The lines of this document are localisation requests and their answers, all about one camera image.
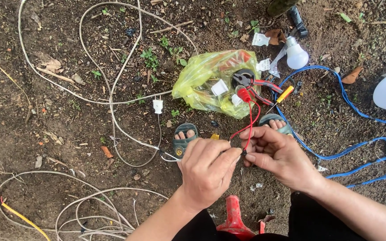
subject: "screwdriver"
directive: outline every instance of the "screwdriver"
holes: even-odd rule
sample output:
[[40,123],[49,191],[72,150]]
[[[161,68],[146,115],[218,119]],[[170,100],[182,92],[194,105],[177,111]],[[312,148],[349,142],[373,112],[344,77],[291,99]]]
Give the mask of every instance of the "screwdriver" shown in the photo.
[[281,96],[279,96],[279,98],[276,100],[276,103],[265,113],[265,115],[269,113],[278,103],[281,103],[293,90],[294,87],[290,85],[284,92],[282,92]]

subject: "white light bulb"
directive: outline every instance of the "white light bulb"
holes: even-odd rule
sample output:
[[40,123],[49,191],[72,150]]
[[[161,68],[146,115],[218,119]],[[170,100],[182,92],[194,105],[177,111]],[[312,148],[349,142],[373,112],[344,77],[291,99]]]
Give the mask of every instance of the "white light bulb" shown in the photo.
[[303,68],[309,61],[309,55],[304,51],[294,37],[288,37],[285,43],[287,47],[287,64],[292,69]]

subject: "soil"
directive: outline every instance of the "soil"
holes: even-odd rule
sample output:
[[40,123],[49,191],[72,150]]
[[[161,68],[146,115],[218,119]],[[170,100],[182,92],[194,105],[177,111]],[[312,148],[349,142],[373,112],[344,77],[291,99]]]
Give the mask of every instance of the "soil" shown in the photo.
[[[141,5],[143,9],[158,14],[173,24],[193,21],[183,26],[182,30],[194,41],[200,53],[246,49],[255,51],[261,60],[268,57],[273,59],[281,47],[251,46],[253,31],[245,30],[249,22],[258,20],[259,26],[262,27],[261,33],[281,28],[288,35],[294,26],[286,15],[278,19],[269,17],[266,14],[268,2],[168,0],[165,4],[162,2],[155,6],[149,2],[142,2]],[[80,90],[75,90],[66,81],[51,77],[52,81],[86,98],[106,100],[108,87],[102,77],[95,78],[91,72],[97,68],[85,55],[78,36],[81,16],[90,6],[97,3],[99,1],[95,0],[28,0],[23,9],[21,28],[25,48],[32,63],[40,63],[37,57],[40,53],[49,54],[61,62],[64,71],[60,75],[71,77],[76,73],[83,78],[85,85],[77,85]],[[136,4],[132,0],[126,3]],[[309,36],[300,40],[300,44],[310,54],[310,64],[329,68],[338,66],[344,75],[362,65],[363,70],[357,81],[352,85],[345,85],[344,88],[359,110],[386,120],[386,111],[372,103],[373,90],[386,75],[386,25],[370,24],[374,21],[386,21],[386,0],[303,0],[298,9],[309,31]],[[101,14],[91,19],[103,10],[108,15]],[[33,12],[38,15],[42,24],[40,30],[38,24],[31,19]],[[338,12],[350,16],[352,22],[345,22]],[[101,145],[108,146],[110,152],[116,154],[109,137],[112,135],[109,106],[89,104],[66,91],[61,91],[35,74],[26,63],[19,44],[18,13],[18,1],[0,0],[0,66],[24,90],[35,114],[28,117],[29,103],[24,93],[0,71],[0,184],[9,178],[9,173],[12,172],[48,170],[71,174],[69,168],[48,158],[44,158],[42,167],[35,168],[36,157],[46,155],[64,162],[76,172],[77,177],[99,189],[137,187],[171,196],[182,183],[179,170],[176,164],[165,162],[158,155],[147,165],[138,168],[126,165],[116,156],[112,166],[102,172],[107,166],[108,158],[102,152]],[[243,26],[236,21],[243,21]],[[142,24],[143,38],[127,64],[130,67],[126,68],[121,76],[114,95],[115,101],[129,101],[137,96],[171,90],[183,66],[177,63],[176,58],[171,58],[169,51],[159,44],[163,35],[169,39],[169,47],[184,48],[179,57],[187,60],[194,53],[194,48],[176,31],[150,33],[166,28],[163,23],[148,15],[142,15]],[[127,28],[136,29],[133,36],[126,35]],[[238,36],[230,35],[236,30]],[[118,6],[113,5],[95,8],[86,15],[82,32],[88,51],[104,68],[104,73],[112,84],[122,66],[121,59],[125,58],[123,55],[129,53],[139,33],[137,12],[133,9],[122,12]],[[244,34],[250,35],[246,42],[240,41]],[[146,68],[144,59],[140,57],[142,50],[148,48],[152,48],[159,62],[153,72],[160,80],[157,82],[153,79],[147,80],[149,68]],[[329,54],[329,57],[323,59],[326,54]],[[279,62],[278,68],[282,77],[292,72],[286,65],[286,58]],[[295,81],[303,81],[300,93],[290,95],[280,105],[292,127],[313,151],[325,156],[333,155],[355,143],[386,136],[385,124],[360,117],[343,100],[335,78],[330,75],[322,77],[323,75],[324,71],[319,70],[295,75]],[[270,98],[265,91],[263,95]],[[153,113],[151,99],[115,106],[115,116],[121,128],[138,140],[156,145],[159,142],[160,125],[161,148],[171,151],[173,132],[180,123],[194,123],[204,138],[217,133],[221,139],[228,139],[232,133],[248,123],[248,118],[236,120],[221,113],[191,110],[184,101],[172,100],[170,95],[164,95],[162,99],[165,101],[165,107],[159,121]],[[179,115],[172,117],[172,110],[178,110]],[[169,120],[172,127],[166,126]],[[217,121],[219,127],[213,127],[211,121]],[[56,134],[64,140],[64,144],[57,144],[44,132]],[[146,163],[154,153],[120,132],[117,132],[116,137],[121,138],[117,145],[121,156],[133,165]],[[234,144],[238,145],[239,140],[236,139]],[[385,148],[386,143],[381,141],[370,143],[335,160],[320,161],[319,165],[328,169],[323,172],[325,176],[346,172],[385,156]],[[311,153],[309,155],[313,162],[319,161]],[[146,176],[142,174],[144,169],[150,171]],[[367,181],[385,173],[386,161],[372,164],[353,175],[335,180],[347,185]],[[136,181],[133,178],[135,174],[142,177]],[[8,198],[7,203],[12,208],[39,227],[54,227],[60,211],[76,200],[72,196],[84,197],[91,191],[81,183],[59,175],[33,174],[25,175],[23,179],[24,183],[9,182],[0,194]],[[262,183],[263,187],[253,192],[249,187],[256,183]],[[353,190],[386,205],[386,180]],[[278,183],[271,173],[259,168],[244,168],[239,163],[227,194],[239,196],[243,221],[253,231],[257,232],[259,228],[256,221],[272,210],[276,219],[266,225],[266,232],[287,234],[290,192]],[[132,190],[116,191],[111,198],[134,226],[136,222],[132,209],[133,198],[137,199],[139,222],[143,222],[164,203],[164,200],[155,195]],[[224,196],[209,208],[209,212],[216,216],[216,224],[225,221]],[[20,221],[10,213],[7,214]],[[94,200],[84,204],[80,214],[111,215]],[[73,216],[75,211],[70,209],[62,219]],[[102,224],[103,221],[92,220],[88,227],[101,227]],[[80,229],[75,225],[72,225],[72,228]],[[54,233],[47,233],[52,240],[56,240]],[[74,240],[76,235],[64,237],[66,240]],[[13,225],[0,213],[0,240],[32,239],[42,237],[35,230]]]

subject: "pliers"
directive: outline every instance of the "pliers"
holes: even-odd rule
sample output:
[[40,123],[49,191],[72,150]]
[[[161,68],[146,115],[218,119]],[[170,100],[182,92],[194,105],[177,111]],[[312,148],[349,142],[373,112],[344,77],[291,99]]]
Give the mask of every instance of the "pliers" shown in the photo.
[[241,75],[241,74],[234,74],[233,75],[233,79],[236,80],[236,82],[239,84],[239,85],[243,85],[245,86],[245,88],[248,90],[248,92],[254,96],[257,100],[259,100],[260,102],[262,102],[263,104],[265,105],[268,105],[268,106],[271,106],[273,107],[274,106],[274,103],[270,100],[267,100],[263,97],[261,97],[256,90],[254,90],[253,86],[254,85],[261,85],[261,86],[266,86],[266,87],[269,87],[272,91],[275,91],[276,93],[278,94],[282,94],[284,91],[279,88],[277,85],[274,85],[272,84],[271,82],[269,81],[265,81],[265,80],[261,80],[261,79],[250,79],[250,78],[247,78],[246,76],[244,75]]

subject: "blue cable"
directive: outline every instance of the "blue cable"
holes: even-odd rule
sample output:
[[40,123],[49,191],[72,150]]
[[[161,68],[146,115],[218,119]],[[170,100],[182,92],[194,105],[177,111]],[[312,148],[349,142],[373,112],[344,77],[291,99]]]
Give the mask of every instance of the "blue cable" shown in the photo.
[[[305,70],[308,70],[308,69],[324,69],[324,70],[327,70],[329,71],[330,73],[334,74],[337,78],[337,80],[339,81],[339,85],[340,85],[340,88],[342,89],[342,96],[343,96],[343,99],[347,102],[347,104],[353,108],[355,110],[355,112],[357,114],[359,114],[360,116],[362,117],[365,117],[365,118],[370,118],[372,120],[375,120],[377,122],[382,122],[382,123],[386,123],[386,120],[381,120],[381,119],[377,119],[377,118],[373,118],[373,117],[370,117],[362,112],[360,112],[357,107],[349,100],[348,98],[348,94],[346,93],[345,91],[345,88],[343,88],[343,83],[342,83],[342,79],[340,78],[340,75],[338,73],[336,73],[334,70],[330,69],[330,68],[327,68],[327,67],[324,67],[324,66],[319,66],[319,65],[313,65],[313,66],[307,66],[307,67],[304,67],[304,68],[301,68],[301,69],[298,69],[294,72],[292,72],[291,74],[289,74],[282,82],[281,84],[279,84],[279,87],[281,87],[288,79],[290,79],[293,75],[299,73],[299,72],[302,72],[302,71],[305,71]],[[275,100],[277,100],[277,93],[274,93],[274,98]],[[279,115],[288,123],[286,117],[284,116],[284,114],[282,113],[282,111],[279,109],[278,106],[276,106],[276,109],[278,110],[279,112]],[[300,144],[308,151],[310,151],[311,153],[313,153],[315,156],[317,156],[318,158],[320,159],[323,159],[323,160],[332,160],[332,159],[335,159],[335,158],[338,158],[338,157],[341,157],[343,155],[346,155],[347,153],[365,145],[365,144],[371,144],[373,143],[374,141],[378,141],[378,140],[383,140],[386,142],[386,137],[378,137],[378,138],[374,138],[370,141],[364,141],[364,142],[361,142],[361,143],[358,143],[356,145],[353,145],[353,146],[350,146],[348,147],[347,149],[345,149],[344,151],[338,153],[338,154],[335,154],[335,155],[332,155],[332,156],[321,156],[317,153],[315,153],[314,151],[312,151],[302,140],[300,140],[300,138],[298,138],[298,136],[293,133],[294,137],[300,142]],[[356,173],[358,172],[359,170],[365,168],[365,167],[368,167],[374,163],[378,163],[378,162],[381,162],[381,161],[384,161],[386,160],[386,156],[383,157],[383,158],[379,158],[378,160],[374,161],[374,162],[369,162],[369,163],[366,163],[364,165],[361,165],[349,172],[345,172],[345,173],[338,173],[338,174],[333,174],[333,175],[330,175],[328,176],[327,178],[334,178],[334,177],[344,177],[344,176],[349,176],[353,173]],[[375,182],[375,181],[379,181],[379,180],[384,180],[386,179],[386,174],[380,178],[375,178],[375,179],[372,179],[372,180],[369,180],[369,181],[366,181],[366,182],[363,182],[363,183],[357,183],[357,184],[352,184],[352,185],[348,185],[346,187],[348,188],[351,188],[351,187],[357,187],[357,186],[360,186],[360,185],[365,185],[365,184],[368,184],[368,183],[372,183],[372,182]]]

